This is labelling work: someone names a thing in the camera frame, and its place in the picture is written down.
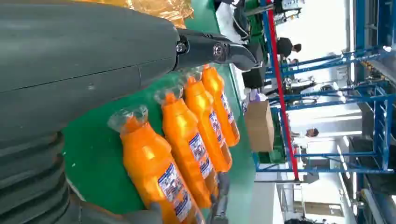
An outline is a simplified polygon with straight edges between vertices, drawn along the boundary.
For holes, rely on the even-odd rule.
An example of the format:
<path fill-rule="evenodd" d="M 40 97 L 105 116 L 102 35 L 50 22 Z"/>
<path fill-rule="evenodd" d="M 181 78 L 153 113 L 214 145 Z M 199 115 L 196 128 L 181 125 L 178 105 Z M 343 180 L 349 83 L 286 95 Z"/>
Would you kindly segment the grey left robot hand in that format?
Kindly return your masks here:
<path fill-rule="evenodd" d="M 222 35 L 108 4 L 0 3 L 0 221 L 3 224 L 159 224 L 163 209 L 125 215 L 70 193 L 61 130 L 87 111 L 159 77 L 206 63 L 255 66 Z"/>

